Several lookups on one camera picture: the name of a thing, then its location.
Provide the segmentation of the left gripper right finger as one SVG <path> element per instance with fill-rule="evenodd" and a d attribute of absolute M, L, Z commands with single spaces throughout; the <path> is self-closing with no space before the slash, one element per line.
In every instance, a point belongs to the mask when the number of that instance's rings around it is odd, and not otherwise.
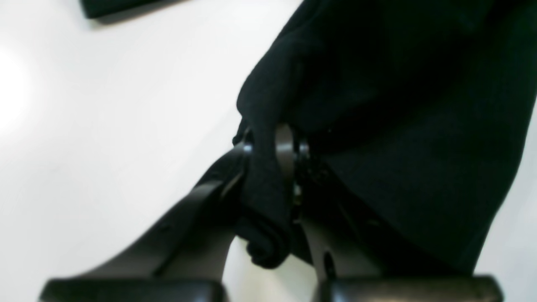
<path fill-rule="evenodd" d="M 276 127 L 291 221 L 314 266 L 315 302 L 502 302 L 494 277 L 457 273 L 413 246 L 331 174 L 315 177 L 306 139 Z"/>

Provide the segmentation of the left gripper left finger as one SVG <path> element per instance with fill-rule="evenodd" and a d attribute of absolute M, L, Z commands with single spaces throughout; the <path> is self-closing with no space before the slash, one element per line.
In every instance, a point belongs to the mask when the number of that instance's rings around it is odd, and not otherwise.
<path fill-rule="evenodd" d="M 236 145 L 132 245 L 86 273 L 50 279 L 39 300 L 228 302 L 222 277 L 252 149 Z"/>

